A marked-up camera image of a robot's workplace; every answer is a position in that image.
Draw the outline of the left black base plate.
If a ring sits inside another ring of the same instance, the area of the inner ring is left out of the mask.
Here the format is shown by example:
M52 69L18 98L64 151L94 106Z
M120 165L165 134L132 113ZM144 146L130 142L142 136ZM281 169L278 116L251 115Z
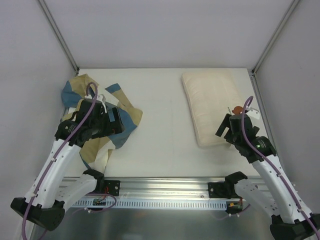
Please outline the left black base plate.
M118 197L120 194L121 182L119 180L101 180L95 189L97 194L109 194L115 197Z

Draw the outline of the aluminium mounting rail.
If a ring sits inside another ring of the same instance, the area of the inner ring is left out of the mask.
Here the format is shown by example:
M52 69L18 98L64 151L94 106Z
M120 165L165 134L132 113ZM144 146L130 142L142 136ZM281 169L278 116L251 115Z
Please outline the aluminium mounting rail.
M139 178L106 177L120 181L117 199L210 200L208 183L224 182L224 177Z

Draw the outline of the left aluminium frame post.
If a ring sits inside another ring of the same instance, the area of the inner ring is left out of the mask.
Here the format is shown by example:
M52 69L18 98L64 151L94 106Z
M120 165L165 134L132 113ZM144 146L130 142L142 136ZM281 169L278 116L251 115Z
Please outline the left aluminium frame post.
M80 67L78 66L75 58L73 57L73 54L70 51L70 48L68 47L67 42L65 41L65 38L63 37L59 26L57 25L55 18L53 14L51 13L47 3L45 0L37 0L36 1L42 11L42 13L45 16L45 19L47 20L55 38L57 39L62 51L64 52L69 64L71 65L75 75L79 74Z

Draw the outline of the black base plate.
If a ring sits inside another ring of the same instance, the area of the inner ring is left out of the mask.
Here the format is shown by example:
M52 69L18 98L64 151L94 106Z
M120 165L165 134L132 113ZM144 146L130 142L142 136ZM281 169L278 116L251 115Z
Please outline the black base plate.
M101 180L95 189L97 194L109 194L115 197L118 197L120 194L121 182L119 180Z
M208 195L209 198L233 199L239 196L235 192L234 185L226 182L209 182Z

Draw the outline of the right aluminium frame post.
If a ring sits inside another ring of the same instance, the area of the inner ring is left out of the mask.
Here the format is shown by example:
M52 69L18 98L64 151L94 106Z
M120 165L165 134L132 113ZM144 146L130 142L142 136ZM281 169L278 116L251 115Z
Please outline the right aluminium frame post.
M251 70L251 73L255 75L262 64L264 63L265 59L267 58L268 54L272 50L273 46L275 45L276 41L278 40L280 34L282 33L283 29L287 25L287 22L290 20L292 14L296 10L298 4L301 0L292 0L289 4L288 8L286 9L284 15L282 16L281 20L279 21L277 27L275 28L274 32L272 33L270 39L268 40L265 48L263 49L260 57L258 58L257 62L255 63L254 67Z

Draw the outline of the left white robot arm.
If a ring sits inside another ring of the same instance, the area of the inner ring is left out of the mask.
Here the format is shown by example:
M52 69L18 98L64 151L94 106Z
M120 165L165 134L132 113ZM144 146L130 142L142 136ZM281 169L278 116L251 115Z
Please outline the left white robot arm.
M124 130L118 107L84 99L79 110L58 125L48 159L30 190L23 197L15 197L10 207L25 222L47 231L55 230L74 203L86 194L99 195L105 190L104 174L95 169L85 170L75 183L65 190L59 189L73 157L86 142Z

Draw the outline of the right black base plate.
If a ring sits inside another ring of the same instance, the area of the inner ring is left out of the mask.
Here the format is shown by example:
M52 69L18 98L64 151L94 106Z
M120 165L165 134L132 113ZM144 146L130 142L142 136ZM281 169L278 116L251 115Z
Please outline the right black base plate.
M234 185L226 182L209 182L208 195L209 198L233 199L239 196L235 192Z

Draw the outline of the blue tan white checked pillowcase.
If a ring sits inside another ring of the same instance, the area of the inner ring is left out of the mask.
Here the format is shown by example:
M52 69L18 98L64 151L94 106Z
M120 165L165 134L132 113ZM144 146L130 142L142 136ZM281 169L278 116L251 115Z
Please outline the blue tan white checked pillowcase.
M66 82L61 93L63 105L75 111L79 110L82 100L87 95L87 85L91 82L97 85L97 90L91 85L90 95L94 96L95 93L98 93L104 96L104 102L108 108L118 107L124 125L122 133L91 139L79 152L79 157L88 169L103 173L112 152L123 147L131 133L138 127L143 111L131 104L119 84L115 83L104 88L88 74L76 76Z

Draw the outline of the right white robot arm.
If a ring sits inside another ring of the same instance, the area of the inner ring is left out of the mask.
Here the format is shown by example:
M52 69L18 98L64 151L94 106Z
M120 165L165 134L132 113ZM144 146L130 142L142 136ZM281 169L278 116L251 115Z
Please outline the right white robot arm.
M304 240L320 235L320 215L313 213L298 195L280 164L270 140L258 136L260 129L247 115L226 114L216 136L223 137L262 177L271 198L263 194L241 171L214 187L221 198L242 198L271 218L270 232L276 240Z

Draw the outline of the aluminium frame post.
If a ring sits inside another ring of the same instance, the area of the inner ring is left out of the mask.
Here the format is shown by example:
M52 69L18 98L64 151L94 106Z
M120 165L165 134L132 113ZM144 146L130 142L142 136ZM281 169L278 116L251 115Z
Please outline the aluminium frame post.
M288 8L286 9L284 15L282 16L281 20L279 21L277 27L275 28L274 32L272 33L270 39L268 40L265 48L263 49L260 57L258 58L257 62L255 63L254 67L251 70L251 73L255 75L262 64L264 63L265 59L267 58L268 54L272 50L273 46L275 45L276 41L278 40L280 34L282 33L283 29L287 25L287 22L290 20L292 14L296 10L298 4L301 0L292 0L289 4Z
M71 65L75 75L79 74L80 67L78 66L75 58L73 57L73 54L70 51L70 48L68 47L67 42L65 41L65 38L63 37L59 26L57 25L55 18L53 14L51 13L47 3L45 0L37 0L36 1L42 11L42 13L45 16L45 19L47 20L55 38L57 39L62 51L64 52L69 64Z

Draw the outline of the white pillow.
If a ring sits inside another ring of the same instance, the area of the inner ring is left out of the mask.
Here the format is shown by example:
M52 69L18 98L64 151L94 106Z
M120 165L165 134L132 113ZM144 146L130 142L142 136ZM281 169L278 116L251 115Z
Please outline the white pillow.
M188 101L196 141L201 148L210 148L226 141L216 132L226 114L243 104L235 84L232 68L187 71L181 76Z

